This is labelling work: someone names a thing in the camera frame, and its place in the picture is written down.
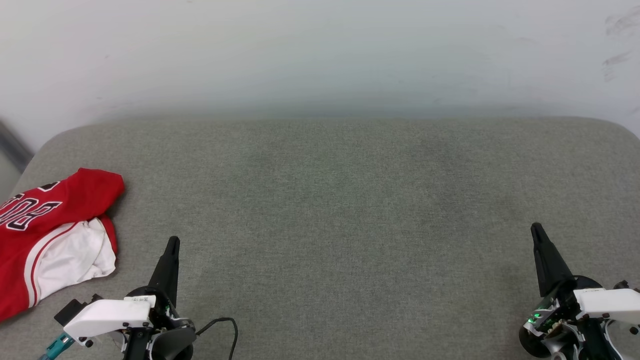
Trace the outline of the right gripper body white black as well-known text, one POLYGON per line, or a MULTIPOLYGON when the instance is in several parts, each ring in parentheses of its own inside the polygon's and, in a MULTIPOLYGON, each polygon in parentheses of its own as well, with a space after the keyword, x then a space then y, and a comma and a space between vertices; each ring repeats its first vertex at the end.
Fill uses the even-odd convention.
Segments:
POLYGON ((639 334, 639 289, 623 280, 605 289, 587 276, 558 286, 536 306, 518 332, 531 356, 551 360, 632 360, 614 343, 615 324, 639 334))

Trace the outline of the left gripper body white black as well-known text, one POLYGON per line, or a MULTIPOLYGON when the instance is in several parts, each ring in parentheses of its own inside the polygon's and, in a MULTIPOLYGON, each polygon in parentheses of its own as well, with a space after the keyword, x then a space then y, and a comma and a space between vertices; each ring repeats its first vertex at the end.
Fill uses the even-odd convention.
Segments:
POLYGON ((95 294, 89 302, 70 301, 62 309, 62 330, 83 347, 108 335, 124 360, 190 360, 197 339, 194 322, 148 285, 121 300, 95 294))

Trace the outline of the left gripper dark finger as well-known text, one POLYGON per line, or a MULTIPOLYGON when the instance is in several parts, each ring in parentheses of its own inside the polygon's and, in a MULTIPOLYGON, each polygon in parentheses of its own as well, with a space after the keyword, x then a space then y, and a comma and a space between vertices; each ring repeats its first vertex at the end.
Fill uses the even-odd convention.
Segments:
POLYGON ((149 287, 162 291, 172 306, 178 305, 179 249, 180 239, 169 237, 148 283, 149 287))

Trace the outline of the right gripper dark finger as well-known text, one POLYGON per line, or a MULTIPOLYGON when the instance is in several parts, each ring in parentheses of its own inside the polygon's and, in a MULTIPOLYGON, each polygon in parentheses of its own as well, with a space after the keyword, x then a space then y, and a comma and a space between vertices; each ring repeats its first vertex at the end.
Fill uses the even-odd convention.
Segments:
POLYGON ((574 286, 576 278, 539 222, 530 226, 534 244, 535 273, 540 297, 547 297, 557 287, 574 286))

